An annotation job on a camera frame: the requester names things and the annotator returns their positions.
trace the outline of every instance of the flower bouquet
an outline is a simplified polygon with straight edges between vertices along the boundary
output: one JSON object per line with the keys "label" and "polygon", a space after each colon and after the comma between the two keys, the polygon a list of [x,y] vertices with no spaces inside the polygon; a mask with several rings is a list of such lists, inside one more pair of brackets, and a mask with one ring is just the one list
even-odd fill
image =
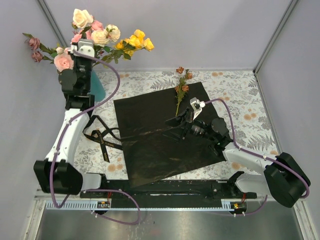
{"label": "flower bouquet", "polygon": [[[75,9],[73,12],[73,38],[72,43],[77,43],[81,38],[92,40],[94,43],[95,57],[110,63],[112,60],[117,64],[122,57],[125,60],[131,60],[136,51],[146,49],[151,51],[154,45],[150,38],[145,39],[145,33],[139,29],[129,38],[119,40],[121,32],[116,25],[108,24],[106,27],[95,20],[87,10]],[[32,49],[32,59],[39,63],[42,60],[50,61],[56,66],[58,73],[64,69],[73,69],[74,62],[68,54],[68,49],[57,44],[57,47],[47,47],[40,40],[29,33],[23,33],[28,39],[29,46]]]}

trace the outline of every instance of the white wall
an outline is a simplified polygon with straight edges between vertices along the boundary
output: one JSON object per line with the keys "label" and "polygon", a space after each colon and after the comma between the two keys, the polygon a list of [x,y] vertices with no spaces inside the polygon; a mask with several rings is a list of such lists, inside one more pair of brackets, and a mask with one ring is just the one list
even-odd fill
{"label": "white wall", "polygon": [[117,69],[253,69],[290,0],[46,0],[66,38],[72,38],[75,8],[123,38],[135,29],[154,42]]}
{"label": "white wall", "polygon": [[300,1],[258,73],[283,151],[311,180],[308,206],[320,233],[320,1]]}
{"label": "white wall", "polygon": [[35,0],[3,1],[0,8],[0,239],[20,239],[37,188],[33,172],[54,143],[64,114],[55,66],[36,64],[22,32],[57,44]]}

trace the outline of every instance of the patterned table surface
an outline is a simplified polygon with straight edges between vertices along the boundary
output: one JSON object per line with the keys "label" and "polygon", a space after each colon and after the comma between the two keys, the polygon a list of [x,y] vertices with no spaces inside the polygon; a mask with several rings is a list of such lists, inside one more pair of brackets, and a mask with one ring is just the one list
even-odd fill
{"label": "patterned table surface", "polygon": [[[276,144],[271,132],[257,82],[252,71],[192,71],[193,78],[187,83],[202,82],[210,99],[221,98],[228,104],[234,126],[237,142],[251,149],[277,154]],[[109,96],[116,88],[117,78],[112,72],[98,72],[106,95]],[[106,104],[95,109],[93,114],[99,115],[110,128],[118,126],[113,100],[129,98],[154,91],[168,89],[179,82],[179,74],[169,71],[152,72],[120,72],[121,83],[118,92]],[[230,121],[224,105],[213,103],[220,117]],[[87,130],[103,130],[103,126],[95,121]],[[118,143],[112,137],[105,140]],[[81,135],[75,153],[74,166],[81,173],[104,173],[107,179],[127,180],[127,170],[124,154],[121,150],[107,147],[110,163],[102,157],[100,145]],[[251,172],[246,167],[235,162],[219,162],[193,171],[169,177],[167,179],[228,179],[237,171]]]}

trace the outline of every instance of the black plastic bag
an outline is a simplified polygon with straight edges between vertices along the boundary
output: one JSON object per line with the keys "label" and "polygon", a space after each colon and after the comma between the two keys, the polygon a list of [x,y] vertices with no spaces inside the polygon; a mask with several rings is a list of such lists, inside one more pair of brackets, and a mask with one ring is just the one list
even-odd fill
{"label": "black plastic bag", "polygon": [[[179,114],[190,106],[190,99],[208,101],[201,82],[189,84]],[[205,138],[187,135],[176,143],[163,135],[170,129],[165,121],[175,117],[177,109],[174,88],[155,91],[114,101],[128,179],[131,187],[152,183],[167,177],[222,162],[209,148]],[[212,104],[197,117],[211,123],[218,114]]]}

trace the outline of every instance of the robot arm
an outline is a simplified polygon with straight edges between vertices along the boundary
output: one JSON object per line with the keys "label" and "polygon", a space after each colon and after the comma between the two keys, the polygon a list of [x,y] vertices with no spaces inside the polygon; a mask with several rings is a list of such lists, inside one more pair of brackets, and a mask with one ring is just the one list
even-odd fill
{"label": "robot arm", "polygon": [[230,178],[241,192],[272,195],[277,202],[291,208],[304,194],[306,187],[300,179],[288,171],[288,168],[296,172],[310,186],[310,180],[291,155],[283,152],[279,156],[274,156],[239,147],[230,138],[223,118],[215,118],[210,124],[206,124],[196,119],[206,104],[196,98],[191,99],[190,104],[193,111],[187,108],[181,115],[166,121],[166,124],[173,128],[165,135],[176,142],[184,140],[187,134],[206,138],[210,141],[208,147],[216,156],[257,172],[258,174],[236,172]]}
{"label": "robot arm", "polygon": [[64,133],[60,150],[57,154],[53,174],[54,192],[58,194],[77,195],[81,190],[97,189],[101,185],[101,176],[93,173],[79,173],[74,167],[74,157],[81,133],[89,121],[90,115],[82,114],[72,123],[71,119],[84,110],[94,106],[94,95],[90,95],[92,61],[77,56],[76,51],[94,57],[94,44],[91,40],[81,39],[73,43],[68,49],[74,61],[73,69],[65,69],[59,75],[59,82],[65,97],[65,114],[62,127],[56,141],[45,157],[45,160],[37,160],[33,166],[35,175],[44,193],[50,193],[49,174],[56,148],[66,125],[70,125]]}

